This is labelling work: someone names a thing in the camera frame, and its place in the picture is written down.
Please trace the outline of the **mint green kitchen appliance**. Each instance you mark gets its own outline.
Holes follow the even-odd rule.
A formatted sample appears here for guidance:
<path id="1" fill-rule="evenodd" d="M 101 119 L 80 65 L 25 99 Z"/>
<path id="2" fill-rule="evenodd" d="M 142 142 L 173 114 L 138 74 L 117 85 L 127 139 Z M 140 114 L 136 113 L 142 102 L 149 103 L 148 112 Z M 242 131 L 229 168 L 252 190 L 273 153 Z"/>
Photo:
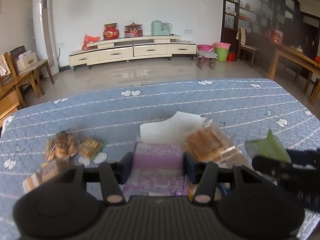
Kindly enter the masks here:
<path id="1" fill-rule="evenodd" d="M 172 24 L 169 22 L 162 22 L 154 20 L 151 22 L 151 35 L 152 36 L 169 36 L 171 35 Z"/>

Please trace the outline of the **small golden cracker packet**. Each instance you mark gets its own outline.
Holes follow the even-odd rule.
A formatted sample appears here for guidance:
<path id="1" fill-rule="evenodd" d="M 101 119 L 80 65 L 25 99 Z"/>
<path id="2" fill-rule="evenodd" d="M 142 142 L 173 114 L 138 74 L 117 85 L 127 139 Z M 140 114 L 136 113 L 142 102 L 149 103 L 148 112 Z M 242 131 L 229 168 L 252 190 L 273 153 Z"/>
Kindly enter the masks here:
<path id="1" fill-rule="evenodd" d="M 78 162 L 92 161 L 105 146 L 98 137 L 87 137 L 78 148 Z"/>

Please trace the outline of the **purple snack packet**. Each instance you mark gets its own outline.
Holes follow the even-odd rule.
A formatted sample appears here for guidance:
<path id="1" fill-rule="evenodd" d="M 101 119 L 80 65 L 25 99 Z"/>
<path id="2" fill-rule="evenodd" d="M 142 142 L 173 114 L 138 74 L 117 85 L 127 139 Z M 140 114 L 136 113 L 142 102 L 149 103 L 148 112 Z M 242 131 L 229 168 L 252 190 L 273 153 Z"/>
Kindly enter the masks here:
<path id="1" fill-rule="evenodd" d="M 187 177 L 183 174 L 183 153 L 178 144 L 139 142 L 130 176 L 123 185 L 125 197 L 186 196 Z"/>

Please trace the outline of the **wooden side table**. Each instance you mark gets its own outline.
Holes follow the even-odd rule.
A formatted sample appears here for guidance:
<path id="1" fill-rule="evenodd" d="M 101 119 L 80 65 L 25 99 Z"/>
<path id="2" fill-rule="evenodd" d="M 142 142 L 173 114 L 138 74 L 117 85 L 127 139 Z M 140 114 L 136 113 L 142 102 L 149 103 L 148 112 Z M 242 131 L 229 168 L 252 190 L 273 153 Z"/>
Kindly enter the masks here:
<path id="1" fill-rule="evenodd" d="M 274 76 L 276 74 L 278 60 L 280 57 L 283 57 L 305 69 L 308 69 L 310 71 L 310 74 L 307 78 L 306 85 L 304 87 L 304 93 L 307 92 L 308 87 L 310 85 L 312 75 L 320 75 L 319 72 L 319 63 L 316 61 L 310 59 L 309 57 L 305 56 L 303 53 L 298 52 L 297 50 L 294 50 L 288 46 L 284 46 L 282 44 L 278 43 L 271 43 L 275 46 L 274 56 L 271 61 L 269 71 L 268 71 L 268 78 L 270 80 L 274 80 Z"/>

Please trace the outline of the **cream TV cabinet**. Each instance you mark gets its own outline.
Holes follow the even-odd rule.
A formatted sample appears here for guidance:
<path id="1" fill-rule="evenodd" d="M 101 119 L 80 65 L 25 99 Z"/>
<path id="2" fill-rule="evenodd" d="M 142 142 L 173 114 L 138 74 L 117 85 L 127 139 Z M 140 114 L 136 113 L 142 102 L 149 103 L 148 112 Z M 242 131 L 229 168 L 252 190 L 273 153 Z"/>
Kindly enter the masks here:
<path id="1" fill-rule="evenodd" d="M 89 42 L 87 50 L 72 52 L 68 57 L 69 66 L 75 69 L 80 65 L 91 67 L 119 61 L 131 61 L 153 58 L 171 58 L 174 55 L 190 55 L 197 53 L 197 44 L 182 41 L 180 36 L 142 36 L 118 38 Z"/>

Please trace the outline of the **small red bucket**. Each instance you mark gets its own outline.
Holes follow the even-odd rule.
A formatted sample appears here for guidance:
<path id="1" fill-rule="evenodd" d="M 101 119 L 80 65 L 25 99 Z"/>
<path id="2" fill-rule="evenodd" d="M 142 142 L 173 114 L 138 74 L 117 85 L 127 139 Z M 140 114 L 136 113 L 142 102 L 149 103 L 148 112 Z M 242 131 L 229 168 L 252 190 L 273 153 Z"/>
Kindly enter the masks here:
<path id="1" fill-rule="evenodd" d="M 227 61 L 234 62 L 234 60 L 235 60 L 235 53 L 234 52 L 229 53 L 227 56 Z"/>

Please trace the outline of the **wooden chair with box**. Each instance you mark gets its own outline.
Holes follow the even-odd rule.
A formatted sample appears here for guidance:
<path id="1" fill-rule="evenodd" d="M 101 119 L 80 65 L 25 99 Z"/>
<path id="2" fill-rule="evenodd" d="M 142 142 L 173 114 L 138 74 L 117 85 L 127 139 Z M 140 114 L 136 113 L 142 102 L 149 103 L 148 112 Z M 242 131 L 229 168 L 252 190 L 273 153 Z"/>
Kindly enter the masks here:
<path id="1" fill-rule="evenodd" d="M 47 73 L 49 75 L 50 81 L 52 84 L 54 84 L 54 79 L 52 76 L 52 72 L 50 70 L 50 66 L 49 66 L 49 61 L 47 59 L 45 60 L 37 60 L 37 62 L 33 65 L 31 65 L 30 67 L 26 68 L 23 71 L 19 71 L 17 68 L 17 64 L 16 64 L 16 60 L 18 59 L 18 56 L 22 53 L 25 53 L 27 50 L 25 49 L 25 46 L 19 46 L 15 49 L 13 49 L 12 51 L 10 51 L 9 55 L 12 59 L 13 62 L 13 66 L 14 66 L 14 70 L 16 71 L 16 74 L 22 74 L 28 70 L 33 70 L 36 77 L 40 76 L 40 72 L 43 70 L 43 68 L 45 68 L 47 70 Z"/>

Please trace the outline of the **small wooden stool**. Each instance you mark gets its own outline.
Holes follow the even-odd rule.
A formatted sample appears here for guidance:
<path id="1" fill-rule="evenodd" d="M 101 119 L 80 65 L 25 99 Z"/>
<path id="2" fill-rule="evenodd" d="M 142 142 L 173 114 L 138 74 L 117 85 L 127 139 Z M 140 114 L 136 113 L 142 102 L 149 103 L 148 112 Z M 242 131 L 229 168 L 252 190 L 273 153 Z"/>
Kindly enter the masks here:
<path id="1" fill-rule="evenodd" d="M 218 54 L 213 51 L 202 51 L 199 50 L 197 52 L 197 67 L 199 69 L 203 69 L 204 62 L 208 61 L 208 67 L 212 70 L 215 69 L 216 60 L 218 58 Z"/>

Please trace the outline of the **red round jar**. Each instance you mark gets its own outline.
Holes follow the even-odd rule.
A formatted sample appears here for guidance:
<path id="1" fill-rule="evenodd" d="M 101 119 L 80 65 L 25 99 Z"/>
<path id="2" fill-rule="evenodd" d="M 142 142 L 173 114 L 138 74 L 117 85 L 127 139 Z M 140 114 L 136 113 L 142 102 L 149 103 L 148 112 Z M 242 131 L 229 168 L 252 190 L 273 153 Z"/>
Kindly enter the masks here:
<path id="1" fill-rule="evenodd" d="M 117 23 L 107 23 L 104 24 L 103 38 L 104 40 L 114 40 L 119 37 L 119 30 L 117 28 Z"/>

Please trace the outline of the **dark wooden shelf divider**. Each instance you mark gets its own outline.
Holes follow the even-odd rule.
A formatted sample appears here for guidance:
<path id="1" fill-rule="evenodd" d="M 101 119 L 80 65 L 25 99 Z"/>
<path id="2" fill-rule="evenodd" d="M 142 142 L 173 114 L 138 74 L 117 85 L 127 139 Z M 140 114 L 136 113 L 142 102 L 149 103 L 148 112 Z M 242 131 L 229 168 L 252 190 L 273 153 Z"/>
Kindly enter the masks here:
<path id="1" fill-rule="evenodd" d="M 319 0 L 223 0 L 221 42 L 230 45 L 235 61 L 249 55 L 255 63 L 263 40 L 273 31 L 283 33 L 283 44 L 319 55 Z"/>

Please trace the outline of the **red pavilion gift box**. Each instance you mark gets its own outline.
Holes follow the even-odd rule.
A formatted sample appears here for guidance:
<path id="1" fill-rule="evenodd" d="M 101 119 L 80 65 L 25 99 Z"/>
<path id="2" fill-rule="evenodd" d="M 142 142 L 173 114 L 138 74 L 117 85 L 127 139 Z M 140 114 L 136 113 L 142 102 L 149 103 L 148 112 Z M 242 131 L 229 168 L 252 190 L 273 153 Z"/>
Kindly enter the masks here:
<path id="1" fill-rule="evenodd" d="M 131 37 L 142 37 L 143 36 L 143 30 L 142 30 L 142 24 L 137 24 L 135 22 L 132 22 L 131 24 L 128 24 L 125 26 L 125 38 L 131 38 Z"/>

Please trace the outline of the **clear bag of brown cookies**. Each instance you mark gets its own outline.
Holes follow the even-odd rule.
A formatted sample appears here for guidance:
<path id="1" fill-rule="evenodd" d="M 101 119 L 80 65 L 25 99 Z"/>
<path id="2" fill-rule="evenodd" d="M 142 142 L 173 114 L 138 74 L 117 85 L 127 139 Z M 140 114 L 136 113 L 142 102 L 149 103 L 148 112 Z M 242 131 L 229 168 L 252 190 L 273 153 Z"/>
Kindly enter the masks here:
<path id="1" fill-rule="evenodd" d="M 62 131 L 51 137 L 46 145 L 46 159 L 67 161 L 78 153 L 78 140 L 74 133 Z"/>

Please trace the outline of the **white cardboard box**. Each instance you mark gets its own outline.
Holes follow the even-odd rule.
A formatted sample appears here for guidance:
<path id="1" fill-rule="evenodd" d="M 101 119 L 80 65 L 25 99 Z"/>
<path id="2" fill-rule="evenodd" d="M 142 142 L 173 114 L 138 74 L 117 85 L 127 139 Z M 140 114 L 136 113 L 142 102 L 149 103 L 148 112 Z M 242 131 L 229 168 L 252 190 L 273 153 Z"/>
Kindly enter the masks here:
<path id="1" fill-rule="evenodd" d="M 35 64 L 36 62 L 36 53 L 32 52 L 31 50 L 28 50 L 25 53 L 20 54 L 18 56 L 18 59 L 16 60 L 17 68 L 20 72 Z"/>

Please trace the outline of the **red plastic bag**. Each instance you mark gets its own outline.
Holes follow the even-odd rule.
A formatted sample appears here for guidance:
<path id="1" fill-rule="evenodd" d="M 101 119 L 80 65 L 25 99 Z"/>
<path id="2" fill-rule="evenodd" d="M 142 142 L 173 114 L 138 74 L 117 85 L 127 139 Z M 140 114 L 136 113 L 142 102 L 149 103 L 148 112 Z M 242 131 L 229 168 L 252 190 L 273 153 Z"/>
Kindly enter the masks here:
<path id="1" fill-rule="evenodd" d="M 98 42 L 99 40 L 100 40 L 100 36 L 89 36 L 89 35 L 86 34 L 84 36 L 84 41 L 83 41 L 83 44 L 82 44 L 82 50 L 87 50 L 89 43 Z"/>

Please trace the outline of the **white standing air conditioner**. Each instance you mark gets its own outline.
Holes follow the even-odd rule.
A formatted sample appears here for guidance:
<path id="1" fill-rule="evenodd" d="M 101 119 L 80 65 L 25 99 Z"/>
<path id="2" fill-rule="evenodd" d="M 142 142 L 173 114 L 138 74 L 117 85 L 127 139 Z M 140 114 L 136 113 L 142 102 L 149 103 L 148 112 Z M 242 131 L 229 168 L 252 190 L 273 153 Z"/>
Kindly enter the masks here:
<path id="1" fill-rule="evenodd" d="M 53 35 L 51 0 L 33 0 L 33 26 L 37 58 L 48 60 L 52 75 L 59 72 Z"/>

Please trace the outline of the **wooden chair with towel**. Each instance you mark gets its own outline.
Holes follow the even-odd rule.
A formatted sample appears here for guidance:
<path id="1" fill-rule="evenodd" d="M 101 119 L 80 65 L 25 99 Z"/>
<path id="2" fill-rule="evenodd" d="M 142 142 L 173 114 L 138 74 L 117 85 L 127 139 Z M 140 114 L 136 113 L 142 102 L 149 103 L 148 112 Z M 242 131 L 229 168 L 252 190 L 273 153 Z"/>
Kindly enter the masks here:
<path id="1" fill-rule="evenodd" d="M 24 108 L 25 101 L 21 88 L 28 83 L 31 84 L 33 92 L 37 98 L 40 98 L 40 92 L 44 95 L 40 76 L 36 72 L 35 68 L 31 68 L 30 70 L 25 69 L 18 75 L 16 74 L 13 61 L 8 52 L 5 52 L 3 56 L 10 70 L 10 74 L 8 77 L 1 77 L 1 99 L 5 98 L 11 92 L 16 91 L 21 107 Z"/>

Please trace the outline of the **near wooden chair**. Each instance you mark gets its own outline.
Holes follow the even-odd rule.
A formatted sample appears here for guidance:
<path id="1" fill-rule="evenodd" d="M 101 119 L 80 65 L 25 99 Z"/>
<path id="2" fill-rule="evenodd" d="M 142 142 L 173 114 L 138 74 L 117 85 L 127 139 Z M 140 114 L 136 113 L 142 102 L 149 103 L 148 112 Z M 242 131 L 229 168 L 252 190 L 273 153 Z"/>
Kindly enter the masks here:
<path id="1" fill-rule="evenodd" d="M 14 90 L 1 99 L 0 105 L 0 126 L 3 127 L 4 120 L 19 110 L 21 106 L 17 92 Z"/>

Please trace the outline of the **white towel on chair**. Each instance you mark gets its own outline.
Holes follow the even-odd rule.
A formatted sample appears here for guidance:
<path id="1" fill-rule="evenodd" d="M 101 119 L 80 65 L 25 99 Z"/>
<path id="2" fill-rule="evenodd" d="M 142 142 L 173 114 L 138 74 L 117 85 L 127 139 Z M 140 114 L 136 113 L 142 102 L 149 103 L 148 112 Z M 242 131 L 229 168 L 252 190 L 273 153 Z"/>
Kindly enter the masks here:
<path id="1" fill-rule="evenodd" d="M 7 61 L 5 56 L 2 54 L 0 55 L 0 76 L 8 76 L 10 74 L 10 69 L 8 67 Z"/>

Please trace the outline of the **brown wafer packet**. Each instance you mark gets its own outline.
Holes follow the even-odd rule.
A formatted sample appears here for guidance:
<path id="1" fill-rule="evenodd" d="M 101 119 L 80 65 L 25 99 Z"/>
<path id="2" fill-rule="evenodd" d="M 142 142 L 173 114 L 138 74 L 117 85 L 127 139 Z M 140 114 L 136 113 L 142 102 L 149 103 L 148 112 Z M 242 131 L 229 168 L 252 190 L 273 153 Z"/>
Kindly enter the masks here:
<path id="1" fill-rule="evenodd" d="M 33 173 L 27 179 L 22 182 L 23 191 L 25 194 L 33 191 L 35 188 L 39 187 L 43 183 L 54 178 L 62 171 L 69 168 L 69 159 L 55 159 L 44 165 L 43 168 Z"/>

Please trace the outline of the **blue quilted table cover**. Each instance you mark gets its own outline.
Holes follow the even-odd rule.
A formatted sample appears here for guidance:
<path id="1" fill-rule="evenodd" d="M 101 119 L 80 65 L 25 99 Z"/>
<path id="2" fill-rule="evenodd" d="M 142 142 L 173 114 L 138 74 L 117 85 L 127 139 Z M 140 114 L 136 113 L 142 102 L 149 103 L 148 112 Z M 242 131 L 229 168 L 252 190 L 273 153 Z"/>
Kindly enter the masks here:
<path id="1" fill-rule="evenodd" d="M 101 90 L 21 109 L 1 136 L 1 239 L 20 235 L 12 208 L 22 183 L 45 161 L 48 140 L 70 130 L 98 137 L 101 159 L 118 160 L 134 150 L 140 126 L 177 112 L 209 117 L 239 150 L 268 131 L 286 148 L 319 148 L 319 119 L 283 87 L 268 79 L 213 79 L 155 83 Z"/>

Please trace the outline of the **green snack packet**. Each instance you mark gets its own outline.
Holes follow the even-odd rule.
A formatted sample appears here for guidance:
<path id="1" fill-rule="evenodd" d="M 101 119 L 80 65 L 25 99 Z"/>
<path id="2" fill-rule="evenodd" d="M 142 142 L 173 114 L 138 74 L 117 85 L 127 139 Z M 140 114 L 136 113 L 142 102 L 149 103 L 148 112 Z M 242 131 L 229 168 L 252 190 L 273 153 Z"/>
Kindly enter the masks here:
<path id="1" fill-rule="evenodd" d="M 280 140 L 269 129 L 263 139 L 246 141 L 244 143 L 248 156 L 253 160 L 257 156 L 291 163 L 291 157 Z"/>

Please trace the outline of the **green bucket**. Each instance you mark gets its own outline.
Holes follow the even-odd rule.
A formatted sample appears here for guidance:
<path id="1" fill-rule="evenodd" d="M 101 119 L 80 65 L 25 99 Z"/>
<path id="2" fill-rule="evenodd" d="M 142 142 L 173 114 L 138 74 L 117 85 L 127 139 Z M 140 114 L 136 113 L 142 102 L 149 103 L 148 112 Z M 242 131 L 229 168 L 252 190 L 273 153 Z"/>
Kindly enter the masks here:
<path id="1" fill-rule="evenodd" d="M 226 62 L 229 54 L 228 49 L 217 48 L 215 47 L 215 53 L 217 54 L 216 60 L 219 62 Z"/>

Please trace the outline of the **pink basin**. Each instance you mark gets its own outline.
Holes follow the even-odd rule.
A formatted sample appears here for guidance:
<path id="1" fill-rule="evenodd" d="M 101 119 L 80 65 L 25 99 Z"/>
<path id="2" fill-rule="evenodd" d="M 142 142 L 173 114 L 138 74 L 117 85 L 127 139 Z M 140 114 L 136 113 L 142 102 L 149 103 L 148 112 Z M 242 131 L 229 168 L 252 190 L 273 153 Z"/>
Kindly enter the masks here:
<path id="1" fill-rule="evenodd" d="M 211 44 L 198 44 L 197 45 L 198 51 L 208 51 L 211 52 L 214 50 L 214 46 Z"/>

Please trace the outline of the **clear pack of brown biscuits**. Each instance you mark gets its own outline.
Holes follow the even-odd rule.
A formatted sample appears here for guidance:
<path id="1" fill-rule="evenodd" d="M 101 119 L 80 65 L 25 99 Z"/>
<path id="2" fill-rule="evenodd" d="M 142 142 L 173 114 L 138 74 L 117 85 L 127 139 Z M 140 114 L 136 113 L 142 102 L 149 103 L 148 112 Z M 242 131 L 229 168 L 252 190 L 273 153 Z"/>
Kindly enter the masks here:
<path id="1" fill-rule="evenodd" d="M 201 162 L 220 163 L 239 153 L 230 137 L 213 119 L 207 119 L 187 135 L 185 142 L 188 152 Z"/>

